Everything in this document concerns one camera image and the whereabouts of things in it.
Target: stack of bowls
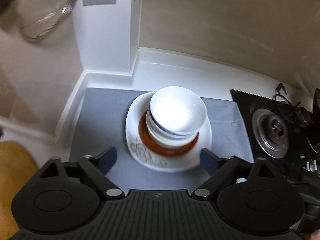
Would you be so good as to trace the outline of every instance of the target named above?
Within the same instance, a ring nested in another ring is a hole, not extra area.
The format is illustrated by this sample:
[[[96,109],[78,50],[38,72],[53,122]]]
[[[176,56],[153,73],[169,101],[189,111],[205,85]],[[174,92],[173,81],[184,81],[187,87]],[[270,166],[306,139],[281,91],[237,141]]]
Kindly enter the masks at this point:
[[[183,87],[165,87],[151,98],[146,124],[152,140],[175,149],[191,143],[207,118],[202,99]]]

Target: beige wall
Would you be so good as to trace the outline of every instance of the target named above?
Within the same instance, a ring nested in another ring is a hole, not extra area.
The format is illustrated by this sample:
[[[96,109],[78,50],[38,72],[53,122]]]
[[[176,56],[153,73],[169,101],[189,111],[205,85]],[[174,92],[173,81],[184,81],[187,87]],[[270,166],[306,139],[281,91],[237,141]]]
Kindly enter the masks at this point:
[[[0,17],[0,115],[53,134],[83,70],[72,18],[30,44],[21,38],[10,6]]]
[[[143,0],[140,46],[207,57],[299,87],[320,77],[320,0]]]

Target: white plate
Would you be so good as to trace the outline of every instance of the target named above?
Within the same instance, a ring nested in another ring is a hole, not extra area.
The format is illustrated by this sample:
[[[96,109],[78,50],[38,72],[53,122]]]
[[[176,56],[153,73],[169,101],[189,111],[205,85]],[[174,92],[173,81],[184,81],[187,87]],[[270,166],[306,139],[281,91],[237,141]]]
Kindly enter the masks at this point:
[[[149,150],[141,141],[139,135],[139,121],[147,111],[154,92],[138,96],[131,104],[125,122],[125,135],[129,152],[132,157],[143,166],[161,172],[180,172],[197,167],[200,164],[202,148],[211,149],[212,131],[209,119],[199,130],[199,138],[193,149],[179,157],[163,157]]]

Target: gray mat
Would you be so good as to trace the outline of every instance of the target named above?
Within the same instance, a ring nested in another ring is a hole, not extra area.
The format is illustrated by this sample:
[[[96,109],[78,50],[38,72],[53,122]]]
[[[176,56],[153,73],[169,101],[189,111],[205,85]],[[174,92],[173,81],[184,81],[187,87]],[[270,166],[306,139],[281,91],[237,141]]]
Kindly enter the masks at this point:
[[[192,192],[209,178],[202,167],[162,173],[137,163],[125,140],[125,119],[142,91],[88,88],[73,137],[70,161],[97,155],[109,146],[118,150],[117,163],[107,177],[126,194],[129,189],[187,189]],[[242,116],[235,102],[203,98],[212,127],[212,151],[220,157],[237,155],[253,162]]]

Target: yellow object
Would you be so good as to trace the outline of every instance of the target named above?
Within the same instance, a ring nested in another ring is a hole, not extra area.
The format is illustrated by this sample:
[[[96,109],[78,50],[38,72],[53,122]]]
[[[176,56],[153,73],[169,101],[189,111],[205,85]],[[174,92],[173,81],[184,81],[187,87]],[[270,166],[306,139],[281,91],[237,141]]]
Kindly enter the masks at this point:
[[[0,240],[7,240],[19,230],[11,213],[11,202],[37,170],[24,147],[10,141],[0,143]]]

